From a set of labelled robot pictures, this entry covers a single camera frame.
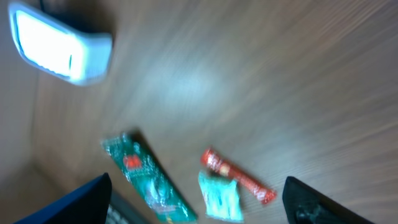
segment teal packet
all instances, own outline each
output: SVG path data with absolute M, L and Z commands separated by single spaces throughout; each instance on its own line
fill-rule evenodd
M 243 222 L 236 180 L 208 177 L 201 171 L 198 181 L 205 199 L 207 216 L 226 222 Z
M 126 133 L 107 139 L 101 145 L 160 221 L 172 223 L 197 219 L 145 145 Z

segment green wrapper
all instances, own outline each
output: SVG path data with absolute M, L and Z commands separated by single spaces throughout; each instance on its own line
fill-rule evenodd
M 103 141 L 102 147 L 160 221 L 189 222 L 197 219 L 145 145 L 122 134 Z

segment white rectangular object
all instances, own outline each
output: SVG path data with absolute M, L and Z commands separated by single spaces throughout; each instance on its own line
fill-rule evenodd
M 75 85 L 106 76 L 111 34 L 86 34 L 22 2 L 9 5 L 12 38 L 29 64 Z

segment wooden table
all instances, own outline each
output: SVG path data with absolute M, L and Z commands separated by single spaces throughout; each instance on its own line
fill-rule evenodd
M 396 222 L 396 3 L 90 4 L 71 9 L 114 34 L 107 79 L 80 87 L 41 74 L 35 105 L 35 158 L 65 190 L 109 172 L 157 223 L 100 147 L 139 129 L 199 223 L 217 223 L 205 218 L 197 181 L 210 144 L 280 192 L 262 207 L 243 190 L 246 223 L 287 222 L 288 175 L 373 222 Z

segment red candy wrapper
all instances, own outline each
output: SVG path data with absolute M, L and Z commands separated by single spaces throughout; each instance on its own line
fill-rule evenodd
M 201 163 L 216 173 L 237 180 L 250 193 L 252 193 L 258 201 L 263 205 L 271 202 L 276 198 L 276 191 L 268 189 L 256 179 L 253 179 L 240 168 L 236 167 L 232 162 L 220 157 L 211 147 L 203 153 Z

